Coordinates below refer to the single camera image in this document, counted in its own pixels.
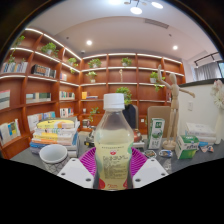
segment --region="figurine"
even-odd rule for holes
[[[174,150],[176,146],[176,137],[177,137],[177,125],[178,125],[178,119],[179,119],[179,101],[178,101],[178,95],[179,91],[188,93],[191,96],[195,98],[195,94],[192,92],[189,92],[187,90],[184,90],[180,88],[177,85],[177,79],[176,75],[174,73],[170,73],[169,78],[171,82],[173,83],[171,86],[162,80],[162,75],[161,75],[161,65],[158,67],[158,81],[165,85],[168,89],[171,90],[172,94],[172,102],[171,102],[171,111],[170,111],[170,121],[169,121],[169,128],[168,128],[168,133],[167,133],[167,139],[163,142],[162,147],[167,150]],[[170,135],[172,130],[174,129],[174,136],[173,140],[170,140]]]

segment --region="white wall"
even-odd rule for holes
[[[179,135],[185,133],[186,122],[208,124],[212,128],[215,128],[218,108],[213,102],[213,97],[210,95],[212,85],[213,84],[183,88],[195,93],[195,98],[187,93],[179,93]],[[193,102],[192,111],[188,110],[189,101]],[[224,128],[222,131],[222,139],[224,139]]]
[[[183,66],[184,66],[184,73],[185,73],[186,83],[194,82],[192,71],[191,71],[191,66],[188,64],[187,61],[185,61],[183,59],[182,59],[182,62],[183,62]]]

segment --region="white bottle cap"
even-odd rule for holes
[[[109,93],[104,94],[103,109],[124,109],[124,94],[123,93]]]

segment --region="plant pot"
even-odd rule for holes
[[[52,50],[47,50],[46,54],[51,55]]]

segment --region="plastic bottle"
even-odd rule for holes
[[[127,189],[134,133],[122,113],[124,94],[105,94],[104,110],[94,136],[99,189]]]

